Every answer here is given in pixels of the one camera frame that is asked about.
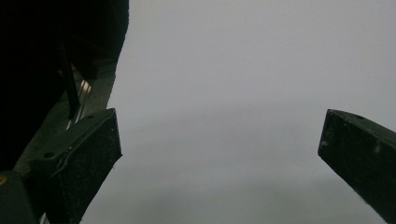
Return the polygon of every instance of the bolt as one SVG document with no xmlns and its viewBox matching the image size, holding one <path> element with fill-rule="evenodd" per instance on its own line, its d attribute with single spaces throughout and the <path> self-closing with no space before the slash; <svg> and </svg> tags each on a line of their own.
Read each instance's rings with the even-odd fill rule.
<svg viewBox="0 0 396 224">
<path fill-rule="evenodd" d="M 0 175 L 0 186 L 6 183 L 7 177 L 5 175 Z"/>
</svg>

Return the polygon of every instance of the screw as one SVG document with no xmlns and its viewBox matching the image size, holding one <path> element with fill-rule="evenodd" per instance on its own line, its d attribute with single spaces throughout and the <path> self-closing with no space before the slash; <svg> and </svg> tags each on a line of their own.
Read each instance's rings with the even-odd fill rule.
<svg viewBox="0 0 396 224">
<path fill-rule="evenodd" d="M 6 183 L 7 177 L 5 175 L 0 175 L 0 186 Z"/>
</svg>

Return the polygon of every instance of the gray background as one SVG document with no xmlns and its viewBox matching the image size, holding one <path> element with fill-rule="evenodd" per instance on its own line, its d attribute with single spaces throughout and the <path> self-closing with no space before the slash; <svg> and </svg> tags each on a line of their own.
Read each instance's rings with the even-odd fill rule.
<svg viewBox="0 0 396 224">
<path fill-rule="evenodd" d="M 395 8 L 131 1 L 123 157 L 82 223 L 385 223 L 317 150 L 328 108 L 396 130 Z"/>
</svg>

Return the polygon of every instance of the white wall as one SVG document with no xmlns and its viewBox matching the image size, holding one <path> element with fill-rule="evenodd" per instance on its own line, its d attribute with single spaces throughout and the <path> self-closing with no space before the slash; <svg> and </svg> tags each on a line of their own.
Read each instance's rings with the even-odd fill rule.
<svg viewBox="0 0 396 224">
<path fill-rule="evenodd" d="M 317 150 L 328 108 L 396 130 L 395 8 L 131 1 L 124 155 L 82 223 L 385 223 Z"/>
</svg>

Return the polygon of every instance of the black plastic part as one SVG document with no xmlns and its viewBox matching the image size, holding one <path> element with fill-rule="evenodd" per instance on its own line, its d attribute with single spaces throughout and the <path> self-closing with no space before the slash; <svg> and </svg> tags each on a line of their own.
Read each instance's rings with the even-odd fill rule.
<svg viewBox="0 0 396 224">
<path fill-rule="evenodd" d="M 0 224 L 38 224 L 20 175 L 0 173 Z"/>
<path fill-rule="evenodd" d="M 120 157 L 115 109 L 85 117 L 46 144 L 30 166 L 45 185 L 49 221 L 79 223 Z"/>
<path fill-rule="evenodd" d="M 328 110 L 319 156 L 388 223 L 396 223 L 396 133 Z"/>
</svg>

